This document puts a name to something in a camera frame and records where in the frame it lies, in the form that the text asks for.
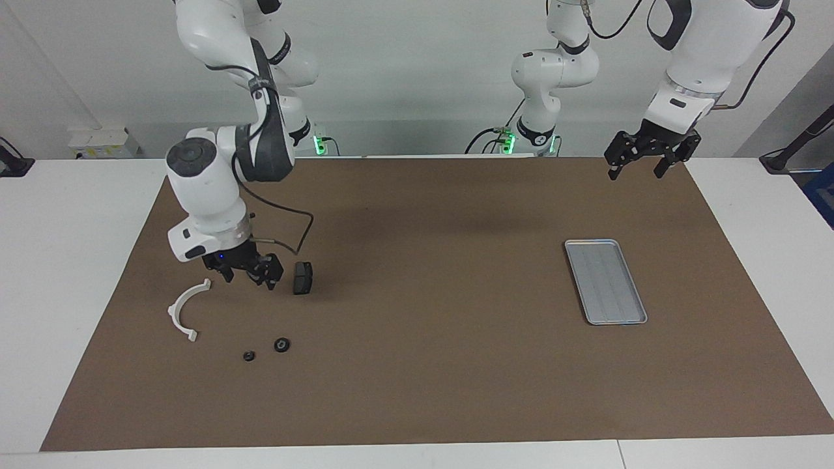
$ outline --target black stand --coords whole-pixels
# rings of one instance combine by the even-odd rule
[[[805,144],[819,136],[832,120],[834,120],[834,105],[828,108],[826,112],[822,113],[820,117],[816,118],[814,123],[808,126],[808,128],[805,129],[805,132],[802,132],[799,137],[796,137],[796,139],[794,139],[794,141],[792,141],[791,144],[788,145],[787,148],[785,148],[785,150],[780,154],[773,157],[762,156],[759,158],[759,161],[761,161],[761,164],[765,166],[765,169],[767,169],[767,172],[770,174],[788,174],[788,171],[785,169],[788,160],[790,160],[793,155],[799,151],[799,149],[804,147]]]
[[[0,161],[6,165],[0,173],[0,178],[22,178],[29,172],[35,160],[31,158],[17,158],[12,156],[4,147],[0,146]]]

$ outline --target blue object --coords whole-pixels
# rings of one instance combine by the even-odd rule
[[[834,163],[829,164],[810,183],[805,184],[802,192],[834,229]]]

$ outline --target rectangular tray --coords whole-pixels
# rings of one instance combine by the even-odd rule
[[[646,310],[619,243],[615,240],[568,240],[565,250],[592,325],[643,324]]]

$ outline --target black nut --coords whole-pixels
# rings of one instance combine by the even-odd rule
[[[278,353],[284,353],[285,351],[289,350],[289,339],[286,337],[281,337],[280,339],[275,341],[275,351]]]

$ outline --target white curved object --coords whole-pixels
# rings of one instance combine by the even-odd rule
[[[186,301],[190,300],[192,296],[196,295],[197,293],[202,293],[204,291],[208,291],[211,289],[211,280],[206,279],[202,284],[195,285],[188,290],[185,290],[176,301],[174,301],[173,305],[168,307],[168,315],[171,316],[171,320],[173,321],[174,327],[179,329],[183,332],[183,334],[188,336],[188,339],[194,342],[197,340],[197,331],[194,329],[187,329],[183,327],[183,325],[179,322],[179,312],[182,310],[183,305],[185,305]]]

